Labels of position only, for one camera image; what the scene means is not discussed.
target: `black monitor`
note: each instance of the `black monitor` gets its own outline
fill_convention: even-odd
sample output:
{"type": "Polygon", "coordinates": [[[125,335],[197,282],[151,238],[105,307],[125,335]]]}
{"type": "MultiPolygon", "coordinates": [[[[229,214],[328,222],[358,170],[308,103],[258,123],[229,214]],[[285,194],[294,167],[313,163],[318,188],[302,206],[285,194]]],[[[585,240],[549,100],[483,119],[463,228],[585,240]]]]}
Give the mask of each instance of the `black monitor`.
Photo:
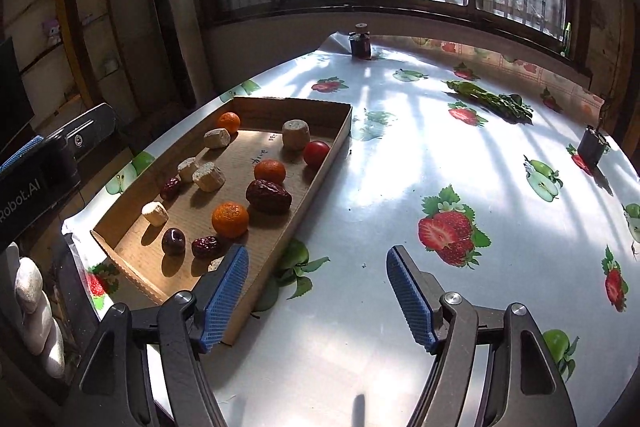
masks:
{"type": "Polygon", "coordinates": [[[11,38],[0,44],[0,152],[33,118],[11,38]]]}

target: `blue textured pad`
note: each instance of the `blue textured pad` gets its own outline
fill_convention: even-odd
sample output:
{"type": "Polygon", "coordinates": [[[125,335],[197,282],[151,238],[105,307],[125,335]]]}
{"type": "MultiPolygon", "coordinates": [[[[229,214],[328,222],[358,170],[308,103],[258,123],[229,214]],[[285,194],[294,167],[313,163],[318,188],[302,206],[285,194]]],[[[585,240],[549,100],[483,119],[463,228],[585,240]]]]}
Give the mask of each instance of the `blue textured pad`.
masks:
{"type": "Polygon", "coordinates": [[[245,247],[241,247],[205,308],[204,332],[200,344],[206,352],[222,340],[248,273],[249,253],[245,247]]]}
{"type": "Polygon", "coordinates": [[[386,253],[386,275],[396,293],[396,298],[415,342],[433,354],[438,346],[438,341],[433,331],[431,308],[393,248],[386,253]]]}
{"type": "Polygon", "coordinates": [[[11,158],[9,158],[6,162],[4,162],[1,166],[0,166],[0,172],[2,172],[3,170],[5,170],[7,167],[13,165],[14,163],[16,163],[20,158],[22,158],[28,151],[30,151],[31,149],[33,149],[34,147],[36,147],[36,145],[38,143],[40,143],[41,141],[43,141],[44,138],[42,136],[36,136],[33,137],[31,139],[30,142],[28,142],[27,145],[23,145],[22,148],[15,153],[13,156],[11,156],[11,158]]]}

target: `silver bolt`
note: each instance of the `silver bolt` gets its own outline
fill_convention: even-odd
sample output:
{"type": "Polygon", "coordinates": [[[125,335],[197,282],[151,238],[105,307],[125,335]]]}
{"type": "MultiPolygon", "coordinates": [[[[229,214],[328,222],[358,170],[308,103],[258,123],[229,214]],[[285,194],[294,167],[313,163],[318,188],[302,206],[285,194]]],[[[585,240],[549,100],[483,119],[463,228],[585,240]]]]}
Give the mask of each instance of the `silver bolt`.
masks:
{"type": "Polygon", "coordinates": [[[511,311],[516,315],[526,315],[527,307],[524,304],[520,304],[518,302],[514,302],[511,305],[511,311]]]}
{"type": "Polygon", "coordinates": [[[455,306],[456,304],[460,304],[460,302],[462,302],[462,296],[456,292],[447,292],[444,294],[444,301],[447,304],[455,306]]]}
{"type": "Polygon", "coordinates": [[[185,302],[189,302],[191,300],[191,292],[188,292],[187,290],[183,290],[175,294],[174,298],[175,300],[180,302],[180,304],[184,304],[185,302]]]}

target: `fruit-patterned tablecloth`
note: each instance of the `fruit-patterned tablecloth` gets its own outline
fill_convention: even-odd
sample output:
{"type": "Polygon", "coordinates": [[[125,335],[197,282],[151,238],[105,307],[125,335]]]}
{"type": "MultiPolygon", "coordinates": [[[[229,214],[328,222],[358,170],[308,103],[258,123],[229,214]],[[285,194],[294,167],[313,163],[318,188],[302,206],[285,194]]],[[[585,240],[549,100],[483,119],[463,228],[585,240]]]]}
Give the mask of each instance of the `fruit-patterned tablecloth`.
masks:
{"type": "MultiPolygon", "coordinates": [[[[575,150],[581,120],[593,122],[602,100],[533,64],[512,59],[522,74],[511,74],[428,55],[425,42],[388,42],[374,46],[373,60],[357,60],[344,36],[332,36],[197,110],[65,221],[98,315],[117,300],[149,305],[88,232],[127,177],[236,94],[353,105],[350,142],[287,249],[306,263],[304,277],[280,270],[258,306],[266,311],[234,347],[204,358],[230,427],[406,425],[433,359],[414,343],[388,283],[393,245],[475,305],[524,303],[581,427],[604,418],[638,365],[638,176],[613,140],[598,171],[575,150]],[[509,124],[452,96],[447,80],[519,93],[532,124],[509,124]]],[[[486,357],[478,347],[460,425],[473,425],[486,357]]],[[[154,396],[169,410],[153,349],[150,365],[154,396]]]]}

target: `orange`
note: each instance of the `orange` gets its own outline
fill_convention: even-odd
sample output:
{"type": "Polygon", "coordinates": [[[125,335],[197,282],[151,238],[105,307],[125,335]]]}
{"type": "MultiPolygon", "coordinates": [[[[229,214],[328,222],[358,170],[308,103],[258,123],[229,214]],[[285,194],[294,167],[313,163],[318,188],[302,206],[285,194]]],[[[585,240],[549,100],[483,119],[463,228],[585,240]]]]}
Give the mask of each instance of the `orange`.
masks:
{"type": "Polygon", "coordinates": [[[278,160],[262,160],[254,167],[254,178],[282,185],[287,176],[287,170],[278,160]]]}
{"type": "Polygon", "coordinates": [[[240,117],[234,112],[226,112],[218,118],[218,127],[224,127],[229,134],[235,134],[240,129],[240,117]]]}
{"type": "Polygon", "coordinates": [[[239,237],[249,227],[249,213],[239,203],[226,201],[219,204],[211,214],[211,226],[224,237],[239,237]]]}

